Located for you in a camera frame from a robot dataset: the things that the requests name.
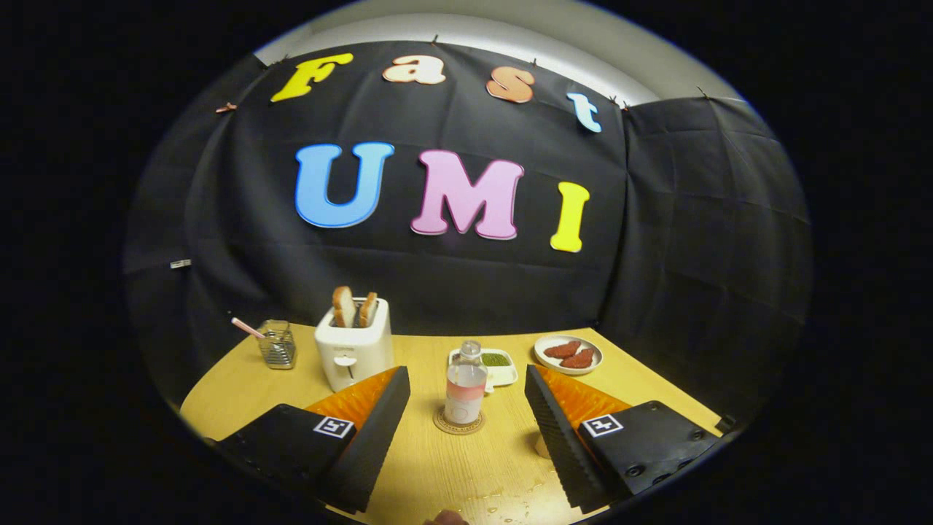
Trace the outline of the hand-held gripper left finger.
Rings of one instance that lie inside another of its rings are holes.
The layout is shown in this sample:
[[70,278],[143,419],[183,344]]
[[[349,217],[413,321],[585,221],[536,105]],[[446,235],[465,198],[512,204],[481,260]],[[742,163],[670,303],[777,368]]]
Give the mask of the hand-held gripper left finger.
[[214,446],[288,492],[364,512],[409,398],[396,366],[307,408],[279,403]]

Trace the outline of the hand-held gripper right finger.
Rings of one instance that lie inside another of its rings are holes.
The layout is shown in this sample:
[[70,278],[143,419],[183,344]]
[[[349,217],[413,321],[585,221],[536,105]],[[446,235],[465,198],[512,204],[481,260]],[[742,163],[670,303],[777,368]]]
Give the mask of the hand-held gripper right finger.
[[699,462],[729,416],[677,388],[613,392],[528,365],[524,395],[567,502],[596,511],[649,491]]

